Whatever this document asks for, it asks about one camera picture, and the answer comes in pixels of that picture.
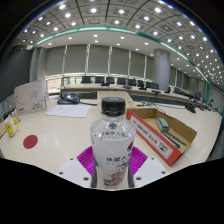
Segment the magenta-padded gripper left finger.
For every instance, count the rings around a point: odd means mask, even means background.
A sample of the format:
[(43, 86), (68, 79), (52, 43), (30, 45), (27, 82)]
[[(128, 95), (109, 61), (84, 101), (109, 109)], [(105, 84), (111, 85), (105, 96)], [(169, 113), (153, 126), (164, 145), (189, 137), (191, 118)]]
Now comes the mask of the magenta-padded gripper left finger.
[(77, 157), (69, 158), (57, 175), (84, 188), (95, 187), (97, 180), (92, 147), (88, 147)]

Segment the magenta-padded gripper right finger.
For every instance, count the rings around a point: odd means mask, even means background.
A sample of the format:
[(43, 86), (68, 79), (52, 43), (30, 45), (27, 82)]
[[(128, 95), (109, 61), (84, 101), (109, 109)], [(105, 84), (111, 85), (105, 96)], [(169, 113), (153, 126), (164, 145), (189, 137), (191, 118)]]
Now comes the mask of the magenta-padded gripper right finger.
[(132, 149), (128, 171), (130, 188), (143, 187), (167, 175), (168, 171), (156, 157), (146, 156), (137, 147)]

